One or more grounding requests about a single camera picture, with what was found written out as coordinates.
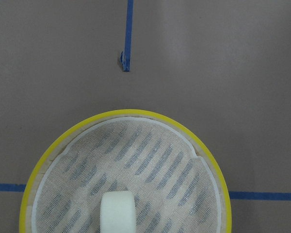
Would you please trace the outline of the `white steamed bun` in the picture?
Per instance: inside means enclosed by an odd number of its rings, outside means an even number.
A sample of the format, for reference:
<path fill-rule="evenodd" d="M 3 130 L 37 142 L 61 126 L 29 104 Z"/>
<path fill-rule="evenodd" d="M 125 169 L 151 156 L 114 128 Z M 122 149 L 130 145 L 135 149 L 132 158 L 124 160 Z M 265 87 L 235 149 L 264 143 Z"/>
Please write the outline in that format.
<path fill-rule="evenodd" d="M 136 208 L 132 192 L 112 191 L 103 194 L 100 204 L 100 231 L 136 233 Z"/>

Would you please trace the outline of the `yellow round steamer basket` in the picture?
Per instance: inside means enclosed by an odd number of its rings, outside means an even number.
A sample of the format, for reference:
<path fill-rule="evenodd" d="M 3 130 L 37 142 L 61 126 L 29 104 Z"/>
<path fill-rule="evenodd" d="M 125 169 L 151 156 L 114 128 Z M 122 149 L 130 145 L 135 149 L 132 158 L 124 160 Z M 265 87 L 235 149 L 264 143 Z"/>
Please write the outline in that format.
<path fill-rule="evenodd" d="M 92 116 L 44 152 L 26 184 L 21 233 L 101 233 L 104 193 L 130 191 L 138 233 L 229 233 L 230 196 L 209 149 L 164 115 Z"/>

